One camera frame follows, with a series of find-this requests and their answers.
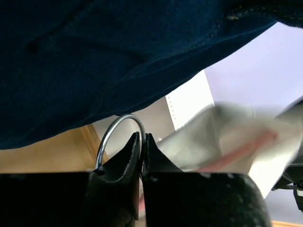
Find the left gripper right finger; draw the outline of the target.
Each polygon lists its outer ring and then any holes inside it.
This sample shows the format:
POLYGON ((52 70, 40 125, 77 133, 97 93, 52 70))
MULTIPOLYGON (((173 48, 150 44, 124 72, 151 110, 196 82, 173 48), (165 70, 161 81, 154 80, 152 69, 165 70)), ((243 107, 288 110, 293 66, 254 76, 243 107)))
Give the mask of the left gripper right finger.
POLYGON ((271 226, 261 193, 247 175, 183 172, 158 149, 151 134, 142 155, 147 226, 271 226))

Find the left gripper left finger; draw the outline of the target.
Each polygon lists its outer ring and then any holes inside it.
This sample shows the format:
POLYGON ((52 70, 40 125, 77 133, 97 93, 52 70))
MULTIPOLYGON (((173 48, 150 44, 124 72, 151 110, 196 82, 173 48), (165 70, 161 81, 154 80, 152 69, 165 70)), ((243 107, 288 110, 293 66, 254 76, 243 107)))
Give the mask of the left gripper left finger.
POLYGON ((140 136, 93 171, 2 174, 3 227, 133 227, 138 218, 140 136))

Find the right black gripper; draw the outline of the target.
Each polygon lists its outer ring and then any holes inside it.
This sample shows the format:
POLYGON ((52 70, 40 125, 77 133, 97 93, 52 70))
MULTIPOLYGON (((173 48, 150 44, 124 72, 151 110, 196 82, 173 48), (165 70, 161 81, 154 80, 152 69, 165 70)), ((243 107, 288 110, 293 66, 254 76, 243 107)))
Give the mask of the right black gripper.
MULTIPOLYGON (((298 120, 303 125, 303 97, 292 102, 277 118, 285 120, 298 120)), ((291 163, 286 167, 280 179, 272 190, 292 190, 296 205, 303 211, 303 142, 291 163)))

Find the pink hanger with metal hook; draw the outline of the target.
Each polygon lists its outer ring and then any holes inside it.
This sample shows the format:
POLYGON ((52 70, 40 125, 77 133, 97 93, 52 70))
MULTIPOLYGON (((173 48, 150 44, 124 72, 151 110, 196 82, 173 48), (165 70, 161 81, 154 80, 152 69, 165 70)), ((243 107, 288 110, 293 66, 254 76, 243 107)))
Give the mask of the pink hanger with metal hook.
POLYGON ((222 131, 198 116, 158 143, 142 134, 145 169, 159 176, 139 204, 169 212, 252 212, 262 209, 259 188, 249 176, 251 158, 278 140, 271 128, 254 123, 222 131))

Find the white pleated skirt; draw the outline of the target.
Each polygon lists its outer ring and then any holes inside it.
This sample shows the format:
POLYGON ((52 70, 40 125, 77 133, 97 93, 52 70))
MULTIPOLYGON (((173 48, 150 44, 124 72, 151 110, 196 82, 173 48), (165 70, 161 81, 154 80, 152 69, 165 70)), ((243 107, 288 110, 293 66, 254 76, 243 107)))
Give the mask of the white pleated skirt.
POLYGON ((269 109, 232 104, 209 106, 158 142, 181 170, 248 175, 267 197, 303 141, 298 120, 269 109))

